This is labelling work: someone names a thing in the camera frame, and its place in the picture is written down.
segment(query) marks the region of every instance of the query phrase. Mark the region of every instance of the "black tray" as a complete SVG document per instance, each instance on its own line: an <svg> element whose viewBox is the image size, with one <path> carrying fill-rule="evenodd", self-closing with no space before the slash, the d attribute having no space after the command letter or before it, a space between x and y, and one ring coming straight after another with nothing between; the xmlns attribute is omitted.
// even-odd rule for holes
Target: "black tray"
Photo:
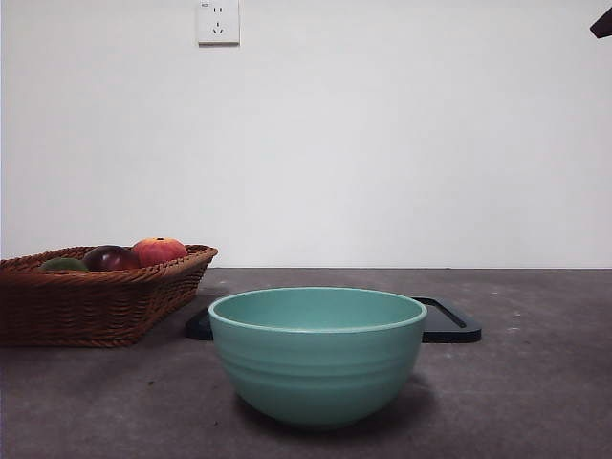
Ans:
<svg viewBox="0 0 612 459"><path fill-rule="evenodd" d="M482 327L442 299L415 296L427 307L423 342L475 342L482 336ZM185 336L191 339L212 340L208 309L192 317L185 326Z"/></svg>

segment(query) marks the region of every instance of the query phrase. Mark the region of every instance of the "wicker basket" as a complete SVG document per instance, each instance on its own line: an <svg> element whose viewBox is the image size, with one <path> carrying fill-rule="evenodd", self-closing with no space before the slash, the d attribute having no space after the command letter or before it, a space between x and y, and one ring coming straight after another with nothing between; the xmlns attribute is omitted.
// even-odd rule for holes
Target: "wicker basket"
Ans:
<svg viewBox="0 0 612 459"><path fill-rule="evenodd" d="M93 247L2 260L0 345L116 347L137 342L195 297L217 254L207 246L186 247L188 255L177 260L103 273L37 269L58 256L82 258Z"/></svg>

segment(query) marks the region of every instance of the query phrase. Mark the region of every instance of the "gray floor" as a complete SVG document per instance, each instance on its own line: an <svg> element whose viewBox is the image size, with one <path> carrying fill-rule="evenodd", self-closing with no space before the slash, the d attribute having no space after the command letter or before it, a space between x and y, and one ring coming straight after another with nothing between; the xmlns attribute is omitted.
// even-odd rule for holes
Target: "gray floor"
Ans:
<svg viewBox="0 0 612 459"><path fill-rule="evenodd" d="M232 391L185 322L215 297L330 285L445 297L483 340L424 344L400 397L292 430ZM0 349L2 458L612 457L612 271L209 270L198 298L121 349Z"/></svg>

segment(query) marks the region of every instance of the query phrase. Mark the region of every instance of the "electrical outlet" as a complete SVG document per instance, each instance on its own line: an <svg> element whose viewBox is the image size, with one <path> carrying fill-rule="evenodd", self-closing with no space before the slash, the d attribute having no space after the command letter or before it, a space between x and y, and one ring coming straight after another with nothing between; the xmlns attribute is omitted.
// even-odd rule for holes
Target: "electrical outlet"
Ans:
<svg viewBox="0 0 612 459"><path fill-rule="evenodd" d="M239 0L201 0L197 15L198 44L240 44Z"/></svg>

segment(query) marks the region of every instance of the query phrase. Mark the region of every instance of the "green fruit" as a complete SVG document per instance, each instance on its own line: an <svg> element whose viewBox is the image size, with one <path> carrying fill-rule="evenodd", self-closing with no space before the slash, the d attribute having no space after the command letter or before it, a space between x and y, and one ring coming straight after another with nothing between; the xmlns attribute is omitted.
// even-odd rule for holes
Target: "green fruit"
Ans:
<svg viewBox="0 0 612 459"><path fill-rule="evenodd" d="M76 258L52 258L40 265L43 271L89 271L85 264Z"/></svg>

